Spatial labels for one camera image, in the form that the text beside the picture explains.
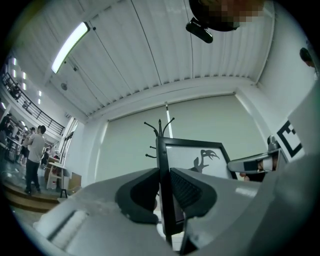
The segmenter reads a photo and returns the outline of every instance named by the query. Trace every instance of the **railing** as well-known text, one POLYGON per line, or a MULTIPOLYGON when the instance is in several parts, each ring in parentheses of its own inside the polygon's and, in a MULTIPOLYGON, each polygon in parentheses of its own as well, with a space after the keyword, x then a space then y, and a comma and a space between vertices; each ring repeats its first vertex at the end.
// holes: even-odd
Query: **railing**
POLYGON ((57 123, 47 114, 41 111, 19 88, 18 83, 14 82, 9 73, 1 74, 2 82, 14 100, 16 100, 26 112, 39 120, 46 128, 51 129, 53 132, 62 135, 64 126, 57 123))

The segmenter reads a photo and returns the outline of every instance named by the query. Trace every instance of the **stairs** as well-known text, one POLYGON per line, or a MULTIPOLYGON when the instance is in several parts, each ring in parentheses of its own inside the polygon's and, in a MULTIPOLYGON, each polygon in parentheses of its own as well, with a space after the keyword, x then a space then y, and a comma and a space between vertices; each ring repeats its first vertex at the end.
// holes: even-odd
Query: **stairs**
POLYGON ((9 183, 3 183, 3 192, 11 206, 36 212, 47 213, 59 204, 58 195, 47 195, 34 193, 32 196, 27 195, 21 187, 9 183))

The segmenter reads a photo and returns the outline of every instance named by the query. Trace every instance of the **black bird artwork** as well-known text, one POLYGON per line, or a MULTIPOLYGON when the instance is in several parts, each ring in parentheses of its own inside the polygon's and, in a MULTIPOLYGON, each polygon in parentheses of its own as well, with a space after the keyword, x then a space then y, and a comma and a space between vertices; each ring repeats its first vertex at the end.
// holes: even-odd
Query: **black bird artwork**
POLYGON ((199 164, 199 157, 197 157, 194 161, 193 161, 193 167, 190 168, 189 170, 194 171, 194 172, 198 172, 202 174, 202 171, 205 167, 208 167, 209 164, 204 164, 204 158, 205 157, 209 157, 211 160, 213 160, 213 158, 218 158, 220 159, 217 154, 212 151, 212 150, 204 150, 202 149, 200 151, 201 154, 201 163, 199 164))

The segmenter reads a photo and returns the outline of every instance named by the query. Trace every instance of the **hand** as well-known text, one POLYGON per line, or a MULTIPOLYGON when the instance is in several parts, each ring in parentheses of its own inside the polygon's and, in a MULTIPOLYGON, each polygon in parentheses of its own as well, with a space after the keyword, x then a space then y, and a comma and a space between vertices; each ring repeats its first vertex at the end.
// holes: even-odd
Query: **hand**
MULTIPOLYGON (((278 163, 278 156, 275 155, 272 157, 272 171, 275 171, 277 169, 277 163, 278 163)), ((264 162, 261 160, 258 162, 257 173, 262 171, 264 171, 264 162)), ((246 182, 250 181, 250 178, 243 172, 240 173, 240 177, 243 177, 243 180, 246 182)))

